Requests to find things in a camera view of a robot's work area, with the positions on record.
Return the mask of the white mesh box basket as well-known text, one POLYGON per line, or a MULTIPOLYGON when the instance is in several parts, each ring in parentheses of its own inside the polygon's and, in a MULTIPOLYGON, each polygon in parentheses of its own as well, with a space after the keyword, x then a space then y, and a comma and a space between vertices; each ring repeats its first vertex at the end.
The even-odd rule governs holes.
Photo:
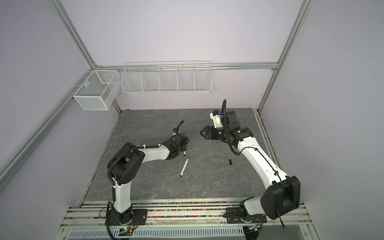
POLYGON ((122 87, 116 70, 94 70, 74 93, 83 110, 108 111, 122 87))

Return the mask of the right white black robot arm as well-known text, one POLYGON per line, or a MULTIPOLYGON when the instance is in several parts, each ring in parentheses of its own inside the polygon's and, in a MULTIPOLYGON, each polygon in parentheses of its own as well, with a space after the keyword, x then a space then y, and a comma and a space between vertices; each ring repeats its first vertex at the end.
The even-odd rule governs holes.
POLYGON ((301 183, 277 166, 259 145, 247 127, 241 127, 234 111, 215 110, 210 113, 213 126, 206 126, 200 134, 206 140, 226 143, 232 153, 243 155, 258 173, 266 191, 260 198, 251 197, 240 205, 243 218, 265 214, 275 220, 300 206, 301 183))

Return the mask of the black whiteboard marker two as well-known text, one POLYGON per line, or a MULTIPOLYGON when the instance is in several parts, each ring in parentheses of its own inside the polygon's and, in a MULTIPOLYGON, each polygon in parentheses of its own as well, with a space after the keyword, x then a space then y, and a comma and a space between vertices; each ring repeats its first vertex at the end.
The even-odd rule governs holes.
POLYGON ((184 172, 185 172, 185 170, 186 170, 186 167, 187 167, 187 165, 188 165, 188 162, 189 162, 189 159, 187 158, 186 161, 185 161, 185 163, 184 163, 184 165, 183 165, 183 168, 182 168, 182 170, 181 170, 180 177, 182 177, 182 176, 184 175, 184 172))

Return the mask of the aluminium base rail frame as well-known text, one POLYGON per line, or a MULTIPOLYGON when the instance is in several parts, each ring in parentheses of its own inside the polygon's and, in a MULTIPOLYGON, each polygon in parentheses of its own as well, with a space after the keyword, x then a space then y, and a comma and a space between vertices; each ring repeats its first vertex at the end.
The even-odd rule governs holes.
POLYGON ((86 201, 80 207, 67 211, 64 220, 56 234, 57 240, 67 240, 75 229, 106 229, 110 240, 115 239, 111 230, 124 228, 130 233, 138 228, 190 228, 190 227, 242 227, 245 239, 257 238, 262 230, 271 228, 287 228, 297 230, 299 238, 316 240, 318 234, 312 219, 304 205, 277 218, 270 219, 264 224, 228 224, 223 217, 226 208, 240 207, 242 198, 213 198, 213 199, 166 199, 133 201, 133 209, 147 209, 145 225, 109 226, 106 221, 105 201, 86 201))

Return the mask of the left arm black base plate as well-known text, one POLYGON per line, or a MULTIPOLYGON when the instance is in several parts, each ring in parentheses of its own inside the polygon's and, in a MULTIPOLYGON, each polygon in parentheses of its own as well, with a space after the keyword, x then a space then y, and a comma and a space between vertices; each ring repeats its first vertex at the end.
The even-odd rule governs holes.
POLYGON ((124 213, 119 213, 114 208, 109 210, 106 216, 106 221, 109 226, 136 226, 145 225, 147 220, 147 209, 127 210, 124 213))

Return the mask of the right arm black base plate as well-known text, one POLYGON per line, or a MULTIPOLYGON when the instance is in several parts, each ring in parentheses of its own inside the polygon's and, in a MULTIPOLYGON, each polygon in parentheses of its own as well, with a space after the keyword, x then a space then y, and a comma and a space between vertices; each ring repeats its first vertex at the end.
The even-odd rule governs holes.
POLYGON ((226 208, 223 217, 226 218, 228 224, 264 224, 267 222, 266 215, 249 215, 241 207, 226 208))

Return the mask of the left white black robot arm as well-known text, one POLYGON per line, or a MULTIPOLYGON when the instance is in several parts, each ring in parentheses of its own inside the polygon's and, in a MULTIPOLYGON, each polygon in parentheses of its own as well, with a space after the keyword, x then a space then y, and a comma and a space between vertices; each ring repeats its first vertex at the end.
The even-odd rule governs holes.
POLYGON ((172 160, 187 150, 189 138, 181 133, 169 141, 155 146, 137 146, 126 143, 107 165, 107 179, 112 184, 112 207, 107 219, 116 218, 115 223, 126 225, 134 217, 131 201, 131 184, 141 165, 150 161, 172 160))

